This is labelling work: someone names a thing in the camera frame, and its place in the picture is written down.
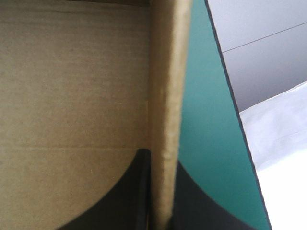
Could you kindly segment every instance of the green panel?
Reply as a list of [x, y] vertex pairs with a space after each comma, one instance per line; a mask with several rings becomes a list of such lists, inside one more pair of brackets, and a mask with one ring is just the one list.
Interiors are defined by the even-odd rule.
[[194, 0], [179, 160], [213, 200], [270, 229], [203, 0]]

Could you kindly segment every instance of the cardboard edge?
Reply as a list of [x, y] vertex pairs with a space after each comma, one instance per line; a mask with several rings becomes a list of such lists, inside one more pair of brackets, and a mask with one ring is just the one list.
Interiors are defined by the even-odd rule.
[[149, 138], [153, 230], [167, 229], [173, 210], [192, 0], [151, 2]]

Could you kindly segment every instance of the black curved shape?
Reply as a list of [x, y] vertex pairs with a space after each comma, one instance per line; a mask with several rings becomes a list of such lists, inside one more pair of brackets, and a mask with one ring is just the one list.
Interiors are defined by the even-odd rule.
[[150, 152], [140, 149], [101, 200], [58, 230], [146, 230], [149, 186]]
[[177, 167], [171, 229], [253, 230], [206, 195], [180, 162]]

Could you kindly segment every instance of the white wall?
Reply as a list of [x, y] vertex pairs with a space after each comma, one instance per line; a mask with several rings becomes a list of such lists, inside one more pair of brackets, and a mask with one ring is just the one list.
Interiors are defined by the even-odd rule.
[[307, 81], [306, 0], [209, 0], [239, 110]]

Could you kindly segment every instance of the brown cardboard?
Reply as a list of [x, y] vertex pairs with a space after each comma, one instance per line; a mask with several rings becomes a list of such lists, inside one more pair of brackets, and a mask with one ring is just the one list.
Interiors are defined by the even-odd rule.
[[73, 1], [91, 1], [91, 2], [132, 5], [132, 6], [149, 6], [149, 0], [73, 0]]
[[147, 144], [149, 9], [0, 2], [0, 229], [52, 230]]
[[151, 227], [172, 216], [191, 0], [154, 0], [150, 39]]

